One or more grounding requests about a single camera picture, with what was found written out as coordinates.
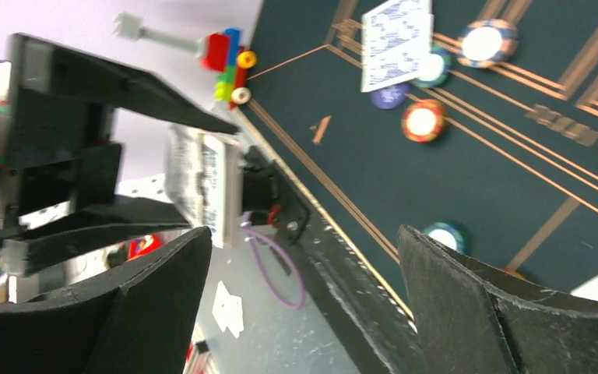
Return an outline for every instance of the red object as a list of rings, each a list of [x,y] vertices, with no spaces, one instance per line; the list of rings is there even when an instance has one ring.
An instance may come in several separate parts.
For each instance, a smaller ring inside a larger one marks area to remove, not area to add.
[[[193,348],[194,348],[193,342],[189,343],[189,351],[187,351],[187,361],[189,361],[189,358],[192,356]]]
[[[158,235],[146,235],[142,238],[129,242],[129,259],[145,256],[148,253],[164,245]]]
[[[202,58],[202,66],[216,72],[226,71],[230,38],[224,34],[211,34],[206,38],[206,43],[207,51]]]
[[[239,54],[244,51],[244,48],[239,48]],[[243,87],[246,85],[246,76],[248,75],[248,69],[242,69],[239,66],[237,67],[237,72],[235,73],[235,84],[233,86],[233,90],[236,90],[239,87]],[[233,101],[230,101],[228,104],[228,108],[233,110],[237,107]]]
[[[269,216],[267,216],[267,224],[269,226],[274,226],[274,220],[276,219],[276,215],[278,214],[280,208],[280,205],[272,206],[272,209],[269,211]]]

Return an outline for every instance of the printed number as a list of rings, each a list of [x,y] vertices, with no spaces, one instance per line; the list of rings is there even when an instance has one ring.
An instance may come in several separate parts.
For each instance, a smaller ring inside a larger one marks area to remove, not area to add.
[[[557,111],[552,111],[543,105],[536,105],[526,117],[534,119],[540,125],[559,132],[566,138],[575,140],[583,146],[592,146],[598,140],[598,132],[586,125],[564,117]]]

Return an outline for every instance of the white lego piece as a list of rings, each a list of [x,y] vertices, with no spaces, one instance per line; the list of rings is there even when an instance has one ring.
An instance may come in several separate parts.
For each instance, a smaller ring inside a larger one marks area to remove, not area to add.
[[[238,87],[233,90],[231,100],[237,105],[243,105],[251,100],[251,91],[246,87]]]
[[[191,41],[183,37],[176,37],[163,31],[150,29],[143,26],[143,18],[129,14],[120,13],[114,21],[114,34],[125,39],[137,41],[147,39],[158,44],[163,44],[171,48],[181,49],[201,58],[205,55],[206,42],[204,39]]]

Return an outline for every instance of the blue lego brick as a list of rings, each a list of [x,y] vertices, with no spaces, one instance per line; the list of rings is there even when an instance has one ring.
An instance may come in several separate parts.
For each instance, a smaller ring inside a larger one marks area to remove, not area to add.
[[[239,55],[241,31],[238,29],[226,29],[223,33],[230,37],[230,45],[228,46],[228,60],[226,61],[226,65],[236,65],[237,55]]]

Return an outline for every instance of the black foam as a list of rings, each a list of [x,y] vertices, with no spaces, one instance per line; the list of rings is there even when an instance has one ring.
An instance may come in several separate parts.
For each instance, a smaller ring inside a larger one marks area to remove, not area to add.
[[[431,372],[598,373],[598,302],[520,280],[407,226],[398,250]]]
[[[0,373],[181,372],[212,252],[197,228],[23,304],[0,304]]]

